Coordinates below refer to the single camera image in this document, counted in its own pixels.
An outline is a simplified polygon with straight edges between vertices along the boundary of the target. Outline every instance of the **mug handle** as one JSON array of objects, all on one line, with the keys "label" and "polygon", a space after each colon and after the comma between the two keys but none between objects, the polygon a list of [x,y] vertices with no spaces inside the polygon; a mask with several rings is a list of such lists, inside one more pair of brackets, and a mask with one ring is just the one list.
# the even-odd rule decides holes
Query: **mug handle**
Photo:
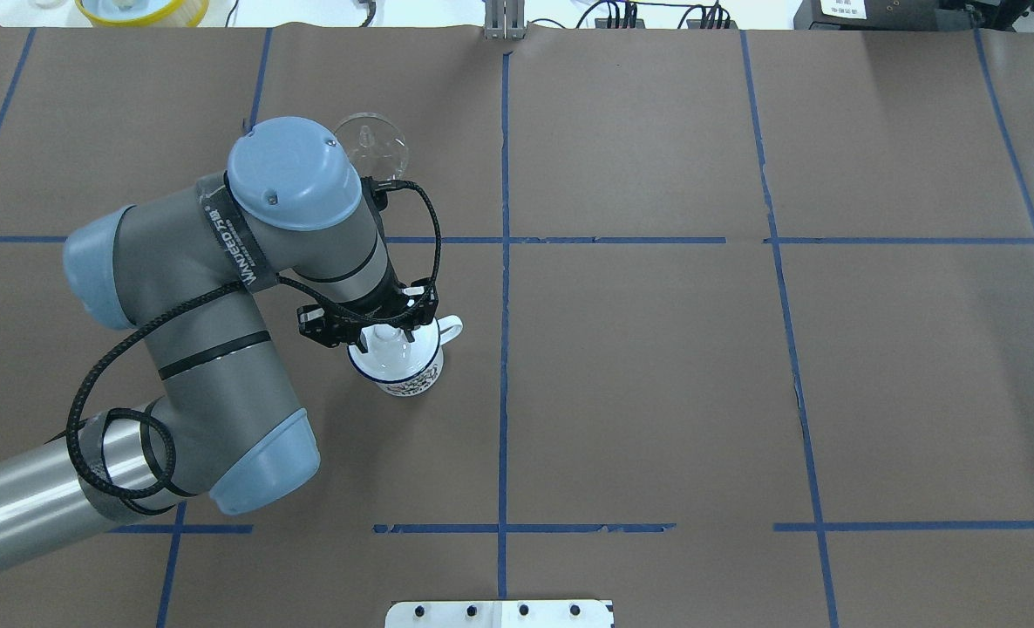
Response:
[{"label": "mug handle", "polygon": [[440,345],[447,345],[462,333],[462,319],[456,315],[442,318],[436,324],[440,327]]}]

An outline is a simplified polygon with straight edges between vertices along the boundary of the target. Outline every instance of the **yellow rim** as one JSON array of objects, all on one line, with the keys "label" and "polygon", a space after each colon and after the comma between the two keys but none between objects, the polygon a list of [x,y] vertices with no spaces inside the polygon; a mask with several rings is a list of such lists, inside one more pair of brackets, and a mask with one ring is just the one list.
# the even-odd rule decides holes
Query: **yellow rim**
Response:
[{"label": "yellow rim", "polygon": [[[86,8],[83,8],[83,0],[75,0],[75,6],[79,7],[80,11],[83,11],[83,14],[86,16],[87,19],[90,20],[92,24],[113,25],[114,27],[120,27],[120,25],[157,24],[159,21],[164,20],[164,18],[172,16],[172,13],[174,13],[180,7],[180,4],[183,4],[183,1],[185,0],[172,0],[171,3],[165,4],[164,8],[161,8],[161,10],[155,13],[149,13],[148,16],[134,18],[133,20],[103,20],[102,18],[99,18],[98,16],[92,13],[91,11],[86,10]],[[199,21],[203,20],[203,13],[206,12],[206,8],[207,8],[207,3],[203,3],[203,7],[200,8],[200,12],[197,13],[197,16],[195,16],[193,20],[194,24],[189,24],[189,25],[199,24]]]}]

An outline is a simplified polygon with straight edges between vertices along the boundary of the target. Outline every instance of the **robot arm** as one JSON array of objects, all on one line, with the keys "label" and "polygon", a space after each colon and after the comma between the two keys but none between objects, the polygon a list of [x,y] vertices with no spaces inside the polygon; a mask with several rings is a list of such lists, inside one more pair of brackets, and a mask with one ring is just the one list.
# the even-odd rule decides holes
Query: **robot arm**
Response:
[{"label": "robot arm", "polygon": [[[226,166],[68,238],[71,290],[105,326],[139,327],[200,302],[144,336],[164,397],[80,421],[78,433],[0,465],[0,571],[200,492],[240,514],[313,476],[314,433],[250,294],[282,270],[316,287],[301,287],[320,298],[299,313],[301,331],[326,346],[358,341],[375,318],[409,334],[431,321],[436,268],[428,289],[404,290],[378,214],[386,191],[413,184],[360,180],[308,119],[257,124]],[[73,410],[84,401],[82,392]],[[97,477],[81,477],[81,462]]]}]

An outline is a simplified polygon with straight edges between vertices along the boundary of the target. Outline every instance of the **silver cylinder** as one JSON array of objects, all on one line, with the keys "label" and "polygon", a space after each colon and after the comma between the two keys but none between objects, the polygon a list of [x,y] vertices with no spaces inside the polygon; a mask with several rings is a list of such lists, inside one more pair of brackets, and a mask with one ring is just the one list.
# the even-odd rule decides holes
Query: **silver cylinder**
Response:
[{"label": "silver cylinder", "polygon": [[[140,432],[136,422],[124,419],[107,429],[102,455],[116,485],[143,488],[155,481]],[[179,500],[162,490],[138,503],[162,509]],[[146,517],[84,484],[63,439],[56,439],[0,465],[0,571]]]}]

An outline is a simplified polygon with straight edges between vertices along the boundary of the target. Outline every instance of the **white bracket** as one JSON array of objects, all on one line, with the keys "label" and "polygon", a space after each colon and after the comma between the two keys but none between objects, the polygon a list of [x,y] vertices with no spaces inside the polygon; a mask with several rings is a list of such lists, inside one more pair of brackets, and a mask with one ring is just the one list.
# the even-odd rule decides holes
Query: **white bracket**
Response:
[{"label": "white bracket", "polygon": [[395,603],[386,628],[614,628],[609,600]]},{"label": "white bracket", "polygon": [[486,39],[525,39],[525,0],[486,0]]}]

